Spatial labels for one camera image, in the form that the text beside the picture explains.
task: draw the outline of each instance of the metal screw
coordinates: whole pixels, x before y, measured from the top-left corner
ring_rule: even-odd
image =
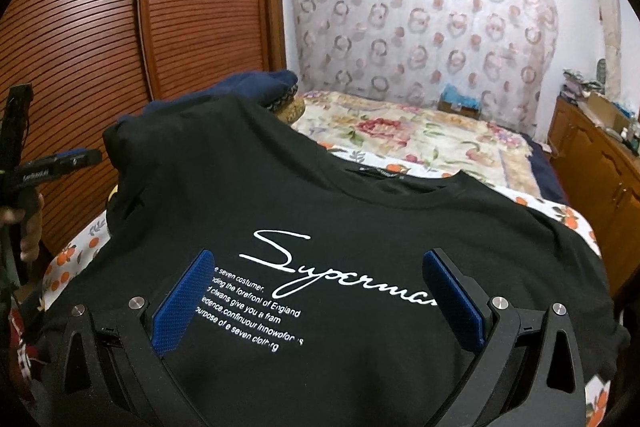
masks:
[[[553,309],[556,315],[566,315],[566,308],[559,302],[553,305]]]
[[[129,308],[132,310],[139,310],[145,305],[145,299],[143,297],[133,297],[129,301]]]
[[[494,297],[491,301],[496,308],[499,310],[505,310],[509,307],[509,301],[504,297]]]
[[[84,313],[85,309],[86,308],[84,307],[84,304],[76,304],[73,308],[71,308],[71,314],[74,317],[79,317]]]

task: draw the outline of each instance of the blue textured pad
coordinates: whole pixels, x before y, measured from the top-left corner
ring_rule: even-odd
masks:
[[[480,353],[484,347],[482,315],[433,250],[422,258],[422,278],[462,349]]]
[[[215,266],[213,254],[202,250],[154,313],[151,345],[159,357],[178,347],[213,279]]]

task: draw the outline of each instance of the wooden cabinet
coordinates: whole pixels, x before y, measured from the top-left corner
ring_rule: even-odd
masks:
[[[640,266],[640,161],[560,98],[548,141],[571,206],[593,227],[615,295]]]

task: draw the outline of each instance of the wooden wardrobe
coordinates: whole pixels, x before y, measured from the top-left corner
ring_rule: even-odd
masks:
[[[231,73],[272,67],[267,0],[12,0],[0,19],[0,104],[30,82],[23,161],[87,147],[150,100]],[[104,208],[116,184],[106,155],[43,185],[43,241],[56,253]]]

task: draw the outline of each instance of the folded clothes stack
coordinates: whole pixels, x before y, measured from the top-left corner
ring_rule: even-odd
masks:
[[[236,94],[257,102],[276,114],[279,120],[293,124],[305,112],[304,101],[295,98],[297,92],[298,78],[292,71],[250,71],[233,74],[225,80],[207,87],[207,89],[187,93],[175,100],[154,100],[142,112],[146,114],[167,105],[197,100],[206,96]]]

